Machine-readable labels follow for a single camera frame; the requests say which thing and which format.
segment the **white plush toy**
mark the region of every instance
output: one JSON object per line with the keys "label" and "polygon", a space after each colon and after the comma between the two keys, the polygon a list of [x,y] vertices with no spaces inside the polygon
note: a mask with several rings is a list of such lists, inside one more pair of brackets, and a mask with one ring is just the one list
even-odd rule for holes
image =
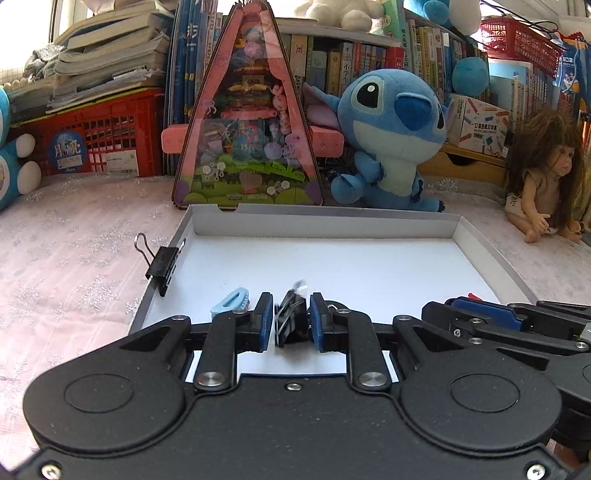
{"label": "white plush toy", "polygon": [[372,19],[384,16],[384,7],[374,0],[307,0],[295,8],[294,15],[330,27],[368,32]]}

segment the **white tray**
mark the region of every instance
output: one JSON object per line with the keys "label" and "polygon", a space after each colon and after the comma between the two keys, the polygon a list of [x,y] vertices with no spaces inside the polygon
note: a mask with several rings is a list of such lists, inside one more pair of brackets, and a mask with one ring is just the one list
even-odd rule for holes
{"label": "white tray", "polygon": [[[182,240],[168,292],[161,297],[150,282],[132,331],[175,314],[207,323],[209,310],[237,287],[249,290],[251,308],[263,291],[279,303],[300,279],[308,294],[319,291],[377,323],[391,323],[398,314],[420,318],[426,303],[468,293],[500,303],[536,301],[500,253],[459,215],[276,205],[222,212],[216,205],[194,205],[170,246]],[[277,349],[273,334],[267,352],[238,357],[239,374],[345,371],[344,355],[321,355],[312,344]]]}

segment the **round joint cover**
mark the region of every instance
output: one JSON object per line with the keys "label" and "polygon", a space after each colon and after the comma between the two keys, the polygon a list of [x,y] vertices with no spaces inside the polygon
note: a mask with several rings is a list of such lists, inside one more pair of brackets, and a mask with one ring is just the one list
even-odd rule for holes
{"label": "round joint cover", "polygon": [[184,408],[178,378],[146,354],[109,350],[80,357],[35,379],[23,411],[38,439],[64,450],[109,453],[165,431]]}
{"label": "round joint cover", "polygon": [[429,436],[480,452],[547,440],[562,407],[560,393],[543,374],[476,347],[434,353],[404,381],[400,400]]}

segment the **stuffed animal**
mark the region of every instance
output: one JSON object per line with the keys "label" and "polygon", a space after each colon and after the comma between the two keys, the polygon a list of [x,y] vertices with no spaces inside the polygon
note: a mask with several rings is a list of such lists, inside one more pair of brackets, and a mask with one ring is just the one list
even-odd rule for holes
{"label": "stuffed animal", "polygon": [[417,165],[439,151],[447,136],[447,113],[424,81],[405,70],[375,70],[354,81],[341,98],[304,84],[311,123],[339,129],[355,153],[356,175],[340,174],[330,185],[334,199],[349,205],[363,198],[374,208],[442,212],[443,202],[421,198]]}
{"label": "stuffed animal", "polygon": [[384,16],[384,7],[374,0],[306,0],[294,9],[294,15],[329,27],[368,32],[372,19]]}
{"label": "stuffed animal", "polygon": [[37,163],[30,161],[21,167],[18,162],[19,158],[33,153],[33,136],[24,134],[4,145],[10,117],[8,97],[0,88],[0,210],[4,210],[19,195],[31,193],[41,183],[41,169]]}
{"label": "stuffed animal", "polygon": [[456,27],[464,35],[480,28],[480,0],[408,0],[408,9],[446,28]]}

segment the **light blue clip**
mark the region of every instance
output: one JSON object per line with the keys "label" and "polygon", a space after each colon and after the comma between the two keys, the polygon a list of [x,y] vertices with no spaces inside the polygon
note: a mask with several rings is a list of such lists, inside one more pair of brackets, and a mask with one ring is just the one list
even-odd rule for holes
{"label": "light blue clip", "polygon": [[218,313],[228,310],[245,310],[246,307],[248,307],[248,290],[242,287],[237,288],[211,309],[212,319]]}

